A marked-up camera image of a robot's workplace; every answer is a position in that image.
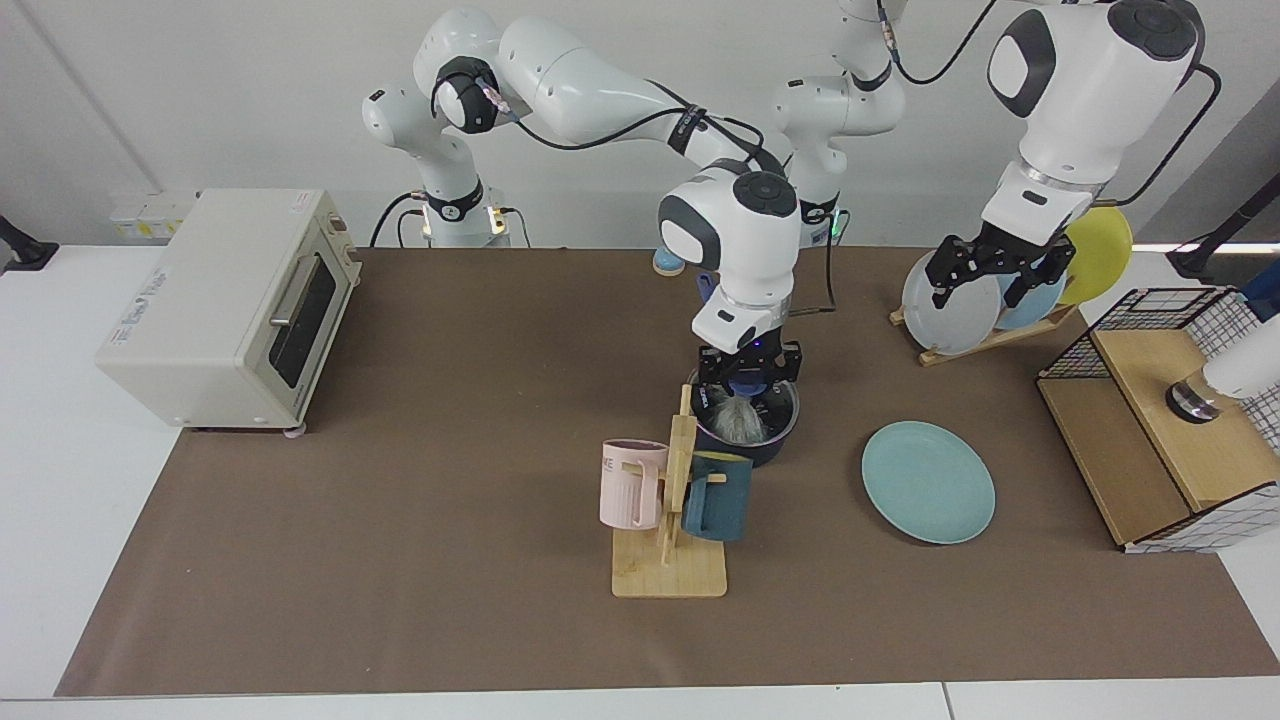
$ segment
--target toaster oven window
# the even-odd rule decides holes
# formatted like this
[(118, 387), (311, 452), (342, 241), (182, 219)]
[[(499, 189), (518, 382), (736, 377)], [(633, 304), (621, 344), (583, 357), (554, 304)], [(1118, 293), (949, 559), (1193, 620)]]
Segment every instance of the toaster oven window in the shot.
[(311, 356), (316, 337), (320, 334), (320, 325), (324, 324), (329, 304), (333, 302), (334, 293), (338, 292), (338, 283), (333, 279), (333, 273), (321, 260), (316, 266), (316, 273), (307, 286), (302, 297), (302, 307), (292, 325), (280, 328), (271, 343), (271, 352), (268, 356), (271, 366), (280, 374), (280, 378), (291, 387), (298, 387), (302, 378), (302, 368)]

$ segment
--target brown table mat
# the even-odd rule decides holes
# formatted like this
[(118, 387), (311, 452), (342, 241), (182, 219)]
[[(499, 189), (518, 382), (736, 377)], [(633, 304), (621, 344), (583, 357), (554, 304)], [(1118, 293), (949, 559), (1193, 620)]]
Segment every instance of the brown table mat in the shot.
[[(886, 320), (919, 250), (841, 249), (796, 318), (801, 416), (722, 600), (623, 601), (599, 443), (664, 439), (692, 279), (648, 252), (366, 251), (300, 439), (187, 432), (61, 696), (1277, 674), (1212, 555), (1126, 557), (1033, 378), (1083, 329), (923, 369)], [(796, 305), (822, 299), (804, 254)], [(955, 547), (892, 529), (867, 439), (918, 419), (995, 477)]]

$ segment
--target toaster oven handle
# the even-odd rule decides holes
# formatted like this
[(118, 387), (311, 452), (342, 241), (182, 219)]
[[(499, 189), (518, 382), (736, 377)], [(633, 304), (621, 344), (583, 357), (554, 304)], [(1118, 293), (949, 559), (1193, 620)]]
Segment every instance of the toaster oven handle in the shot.
[(319, 266), (319, 255), (302, 258), (293, 266), (293, 277), (289, 278), (289, 284), (284, 287), (284, 295), (280, 296), (275, 310), (271, 311), (273, 327), (287, 328), (298, 319), (298, 311), (302, 310), (302, 299), (306, 296), (307, 288), (311, 286), (311, 279), (315, 277)]

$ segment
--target wall outlet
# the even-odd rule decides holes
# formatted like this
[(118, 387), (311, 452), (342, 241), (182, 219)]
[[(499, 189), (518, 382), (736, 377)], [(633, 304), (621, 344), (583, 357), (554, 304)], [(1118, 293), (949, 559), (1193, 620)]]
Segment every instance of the wall outlet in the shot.
[(111, 225), (129, 245), (157, 245), (173, 238), (195, 205), (195, 192), (164, 192), (115, 197)]

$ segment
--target plate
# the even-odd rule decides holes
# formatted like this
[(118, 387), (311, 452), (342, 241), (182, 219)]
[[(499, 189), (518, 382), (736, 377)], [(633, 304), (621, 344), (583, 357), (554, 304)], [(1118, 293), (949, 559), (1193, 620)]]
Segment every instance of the plate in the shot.
[[(1009, 286), (1014, 284), (1015, 279), (1018, 279), (1016, 274), (997, 275), (1001, 302), (1004, 302), (1005, 293), (1009, 292)], [(1057, 306), (1057, 301), (1062, 297), (1065, 288), (1066, 278), (1061, 277), (1053, 284), (1042, 284), (1036, 290), (1028, 291), (1023, 296), (1023, 301), (1018, 304), (1018, 307), (1006, 307), (1000, 314), (1000, 319), (996, 320), (996, 329), (1016, 331), (1043, 320)]]
[(1066, 266), (1062, 305), (1079, 305), (1116, 284), (1133, 255), (1133, 231), (1119, 208), (1093, 208), (1066, 228), (1075, 258)]
[(982, 459), (929, 423), (893, 423), (872, 436), (863, 484), (895, 528), (937, 544), (978, 537), (996, 514), (996, 487)]
[(982, 345), (996, 328), (1000, 310), (1005, 306), (1000, 299), (1000, 281), (995, 275), (984, 275), (965, 283), (951, 293), (947, 306), (938, 310), (933, 306), (933, 286), (924, 273), (929, 258), (933, 252), (920, 258), (902, 286), (906, 329), (920, 347), (938, 355), (964, 355)]

